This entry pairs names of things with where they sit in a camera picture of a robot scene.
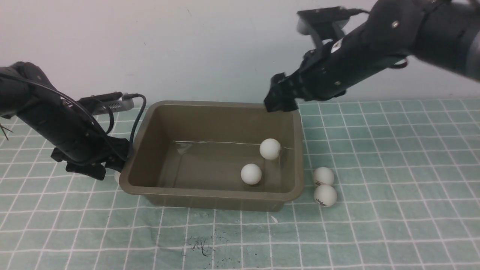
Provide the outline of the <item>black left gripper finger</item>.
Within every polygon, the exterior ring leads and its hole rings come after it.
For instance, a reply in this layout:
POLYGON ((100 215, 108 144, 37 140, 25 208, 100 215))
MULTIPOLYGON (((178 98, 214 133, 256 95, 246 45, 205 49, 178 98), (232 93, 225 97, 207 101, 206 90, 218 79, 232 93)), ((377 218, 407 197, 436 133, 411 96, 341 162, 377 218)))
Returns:
POLYGON ((264 106, 269 113, 290 112, 298 109, 296 99, 300 98, 300 81, 297 72, 287 76, 284 72, 273 75, 270 89, 264 99, 264 106))

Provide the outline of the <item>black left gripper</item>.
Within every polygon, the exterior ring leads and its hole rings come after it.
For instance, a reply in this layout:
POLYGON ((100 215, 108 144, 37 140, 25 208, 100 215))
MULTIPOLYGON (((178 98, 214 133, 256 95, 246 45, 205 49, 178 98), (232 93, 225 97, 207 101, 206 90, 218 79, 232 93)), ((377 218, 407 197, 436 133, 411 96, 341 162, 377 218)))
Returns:
POLYGON ((120 157, 129 153, 130 142, 126 138, 104 138, 88 129, 57 127, 50 133, 54 149, 50 157, 56 162, 65 161, 65 170, 96 180, 103 180, 107 169, 122 171, 125 161, 120 157))

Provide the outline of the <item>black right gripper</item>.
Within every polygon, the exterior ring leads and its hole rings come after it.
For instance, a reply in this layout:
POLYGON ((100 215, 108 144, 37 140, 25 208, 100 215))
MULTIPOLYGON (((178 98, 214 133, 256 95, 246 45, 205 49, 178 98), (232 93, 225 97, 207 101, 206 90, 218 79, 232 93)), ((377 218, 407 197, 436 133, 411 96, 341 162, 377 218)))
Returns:
POLYGON ((305 53, 299 75, 300 98, 327 101, 365 79, 398 66, 398 23, 366 22, 337 42, 305 53))

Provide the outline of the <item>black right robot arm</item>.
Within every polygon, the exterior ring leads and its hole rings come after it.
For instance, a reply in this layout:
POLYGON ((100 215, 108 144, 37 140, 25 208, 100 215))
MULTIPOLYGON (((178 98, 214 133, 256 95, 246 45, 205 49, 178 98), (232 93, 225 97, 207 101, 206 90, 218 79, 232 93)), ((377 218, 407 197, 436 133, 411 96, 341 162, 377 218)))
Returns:
POLYGON ((367 20, 343 27, 362 9, 321 7, 298 12, 298 31, 315 49, 300 68, 271 79, 269 97, 327 101, 385 70, 401 69, 408 56, 479 81, 479 11, 451 0, 378 0, 367 20))

